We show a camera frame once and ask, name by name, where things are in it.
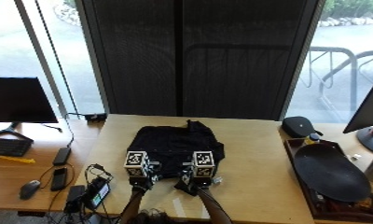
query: black cloth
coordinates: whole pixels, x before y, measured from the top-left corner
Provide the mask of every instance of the black cloth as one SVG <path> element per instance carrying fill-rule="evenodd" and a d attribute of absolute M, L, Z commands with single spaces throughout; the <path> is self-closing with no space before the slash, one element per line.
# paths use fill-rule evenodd
<path fill-rule="evenodd" d="M 126 151 L 145 151 L 150 161 L 161 163 L 155 173 L 162 178 L 181 174 L 183 162 L 191 161 L 194 151 L 211 151 L 214 165 L 225 158 L 223 144 L 199 121 L 187 120 L 186 128 L 171 126 L 142 127 Z"/>

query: smartphone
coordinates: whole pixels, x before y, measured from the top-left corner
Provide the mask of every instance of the smartphone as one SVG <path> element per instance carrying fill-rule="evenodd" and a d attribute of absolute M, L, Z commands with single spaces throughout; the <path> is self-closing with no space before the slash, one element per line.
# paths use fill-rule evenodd
<path fill-rule="evenodd" d="M 66 168 L 65 167 L 53 170 L 50 188 L 49 188 L 50 191 L 60 190 L 65 187 L 65 176 L 66 176 Z"/>
<path fill-rule="evenodd" d="M 69 153 L 70 153 L 69 147 L 60 148 L 57 155 L 54 156 L 54 159 L 52 161 L 52 165 L 54 166 L 65 165 L 65 161 L 66 158 L 69 157 Z"/>

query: apriltag cube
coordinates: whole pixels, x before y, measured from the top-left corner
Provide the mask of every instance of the apriltag cube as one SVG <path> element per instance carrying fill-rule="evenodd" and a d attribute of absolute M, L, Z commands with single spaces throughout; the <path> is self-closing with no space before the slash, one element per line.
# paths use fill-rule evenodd
<path fill-rule="evenodd" d="M 145 151 L 128 151 L 124 169 L 128 176 L 146 177 L 147 155 Z"/>
<path fill-rule="evenodd" d="M 214 173 L 214 159 L 210 151 L 195 151 L 193 155 L 194 178 L 211 177 Z"/>

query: computer monitor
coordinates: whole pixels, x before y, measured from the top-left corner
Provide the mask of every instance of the computer monitor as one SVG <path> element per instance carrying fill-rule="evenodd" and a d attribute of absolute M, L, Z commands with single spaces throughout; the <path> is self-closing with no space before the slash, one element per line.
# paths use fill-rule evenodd
<path fill-rule="evenodd" d="M 356 131 L 356 137 L 363 146 L 373 151 L 373 88 L 344 127 L 343 133 L 352 131 Z"/>
<path fill-rule="evenodd" d="M 14 131 L 20 122 L 58 122 L 37 77 L 0 77 L 0 122 L 10 122 L 0 134 L 9 133 L 30 141 Z"/>

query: computer mouse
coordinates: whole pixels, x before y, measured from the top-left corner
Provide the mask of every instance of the computer mouse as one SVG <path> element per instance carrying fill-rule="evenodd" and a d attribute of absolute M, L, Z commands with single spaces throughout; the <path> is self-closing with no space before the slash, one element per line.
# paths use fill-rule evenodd
<path fill-rule="evenodd" d="M 36 190 L 40 187 L 40 181 L 38 180 L 32 180 L 26 182 L 26 184 L 22 185 L 20 188 L 20 199 L 26 200 L 32 197 L 34 194 Z"/>

